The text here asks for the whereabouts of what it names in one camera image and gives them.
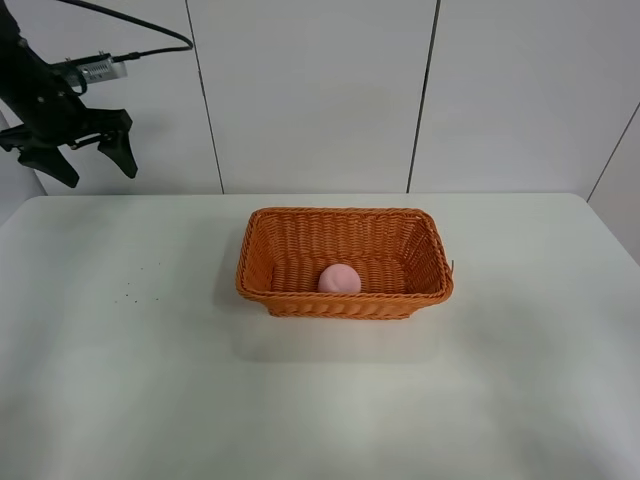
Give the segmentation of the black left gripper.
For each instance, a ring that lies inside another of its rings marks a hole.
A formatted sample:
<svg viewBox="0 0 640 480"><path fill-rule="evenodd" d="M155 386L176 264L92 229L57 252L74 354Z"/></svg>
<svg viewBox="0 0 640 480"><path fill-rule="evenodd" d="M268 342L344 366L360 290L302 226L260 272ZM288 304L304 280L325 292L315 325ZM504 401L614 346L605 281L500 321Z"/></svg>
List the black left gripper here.
<svg viewBox="0 0 640 480"><path fill-rule="evenodd" d="M84 138L91 137L98 151L126 177L136 177L127 112L87 108L65 79L31 49L6 8L1 10L1 100L22 121L1 132L1 147L23 149L18 157L22 166L75 188L79 175L57 147L81 146Z"/></svg>

